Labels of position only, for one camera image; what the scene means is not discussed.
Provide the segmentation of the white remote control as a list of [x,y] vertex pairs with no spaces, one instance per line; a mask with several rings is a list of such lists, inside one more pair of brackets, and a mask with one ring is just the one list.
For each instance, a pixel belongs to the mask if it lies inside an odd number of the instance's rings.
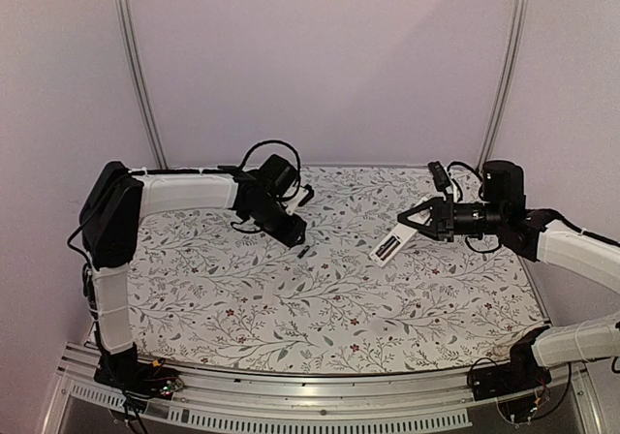
[[384,267],[419,232],[418,225],[425,227],[429,223],[430,209],[420,208],[428,201],[428,197],[422,197],[415,206],[396,216],[396,225],[369,253],[374,264]]

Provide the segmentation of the blue battery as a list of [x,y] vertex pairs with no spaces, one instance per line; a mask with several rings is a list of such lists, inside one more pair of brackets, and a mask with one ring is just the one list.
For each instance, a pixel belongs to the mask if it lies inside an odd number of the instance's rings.
[[299,259],[302,259],[310,250],[310,245],[306,245],[297,255]]
[[400,240],[396,236],[392,235],[382,245],[378,247],[375,254],[377,257],[382,258],[388,254],[388,251],[390,251],[393,247],[398,246],[399,244]]

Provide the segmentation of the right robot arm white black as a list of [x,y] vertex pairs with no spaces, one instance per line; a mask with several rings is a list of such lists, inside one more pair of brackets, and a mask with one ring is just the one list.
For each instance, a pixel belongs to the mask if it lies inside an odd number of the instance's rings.
[[[520,258],[559,266],[619,291],[617,241],[578,227],[557,210],[527,208],[524,171],[513,162],[489,160],[479,179],[480,201],[435,197],[399,213],[398,223],[435,241],[494,235]],[[521,391],[537,378],[539,367],[611,357],[619,357],[617,313],[576,325],[540,327],[511,346],[501,383]]]

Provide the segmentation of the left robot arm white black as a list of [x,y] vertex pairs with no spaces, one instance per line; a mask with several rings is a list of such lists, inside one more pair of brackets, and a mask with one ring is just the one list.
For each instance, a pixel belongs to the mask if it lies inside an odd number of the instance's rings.
[[300,167],[274,154],[258,168],[131,170],[107,163],[79,214],[67,245],[85,260],[84,290],[96,322],[97,344],[112,356],[108,375],[124,389],[143,382],[143,368],[124,352],[134,348],[130,330],[128,275],[141,223],[176,211],[229,210],[242,222],[288,248],[305,240],[298,208],[314,196]]

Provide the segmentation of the floral patterned table mat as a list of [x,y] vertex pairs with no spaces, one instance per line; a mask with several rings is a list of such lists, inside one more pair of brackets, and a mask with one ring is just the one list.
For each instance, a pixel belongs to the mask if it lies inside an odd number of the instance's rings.
[[[150,357],[269,372],[367,374],[505,360],[547,316],[516,255],[491,238],[410,240],[369,253],[398,213],[435,195],[425,169],[307,168],[305,242],[236,232],[226,210],[140,225],[128,275],[130,330]],[[298,253],[310,245],[302,258]]]

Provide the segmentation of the front aluminium rail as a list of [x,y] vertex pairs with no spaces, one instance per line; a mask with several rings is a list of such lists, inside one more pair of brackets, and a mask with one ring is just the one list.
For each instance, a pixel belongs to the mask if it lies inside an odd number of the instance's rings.
[[70,343],[44,411],[44,433],[604,433],[590,375],[555,368],[535,416],[517,422],[527,392],[476,400],[464,368],[364,376],[257,373],[178,364],[184,387],[145,403],[139,419],[122,392],[96,383],[96,349]]

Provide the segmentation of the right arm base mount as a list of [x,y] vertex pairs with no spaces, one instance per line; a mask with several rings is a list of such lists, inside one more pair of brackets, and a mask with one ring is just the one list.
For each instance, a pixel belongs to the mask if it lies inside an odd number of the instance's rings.
[[526,340],[511,347],[508,362],[498,363],[489,356],[479,358],[470,366],[466,378],[475,401],[542,388],[551,381],[550,372],[537,364],[532,344]]

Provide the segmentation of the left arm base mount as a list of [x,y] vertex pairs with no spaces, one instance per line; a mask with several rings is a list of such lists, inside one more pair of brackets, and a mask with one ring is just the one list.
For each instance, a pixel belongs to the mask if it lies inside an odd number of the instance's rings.
[[149,362],[139,361],[136,346],[119,354],[101,350],[94,381],[144,399],[170,400],[185,387],[180,373],[167,367],[164,358]]

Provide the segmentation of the right aluminium frame post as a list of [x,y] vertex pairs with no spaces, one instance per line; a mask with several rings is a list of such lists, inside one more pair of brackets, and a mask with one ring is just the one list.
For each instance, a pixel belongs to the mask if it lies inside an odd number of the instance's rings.
[[480,170],[482,165],[491,158],[497,138],[500,134],[503,116],[510,96],[518,53],[521,46],[528,4],[529,0],[513,1],[508,42],[496,93],[483,136],[480,154],[477,160],[478,170]]

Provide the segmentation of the aluminium frame post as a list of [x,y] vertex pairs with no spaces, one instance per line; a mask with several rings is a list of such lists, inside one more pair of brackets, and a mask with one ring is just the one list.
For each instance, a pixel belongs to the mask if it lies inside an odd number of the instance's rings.
[[528,4],[529,0],[513,1],[508,42],[496,93],[483,136],[480,154],[477,160],[478,170],[480,170],[482,165],[491,158],[497,138],[500,134],[503,116],[510,96],[518,53],[521,46]]
[[132,81],[140,118],[155,165],[160,170],[168,169],[163,141],[157,126],[154,110],[140,60],[140,49],[133,21],[131,1],[114,0],[120,28],[121,41],[125,50],[130,79]]

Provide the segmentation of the left aluminium frame post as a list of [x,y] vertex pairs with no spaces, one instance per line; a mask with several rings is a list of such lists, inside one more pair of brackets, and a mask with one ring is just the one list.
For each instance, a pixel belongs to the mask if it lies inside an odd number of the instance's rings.
[[157,126],[154,110],[140,60],[140,49],[133,21],[131,1],[114,0],[120,28],[121,41],[125,50],[130,79],[132,81],[140,118],[155,165],[160,170],[168,169],[163,141]]

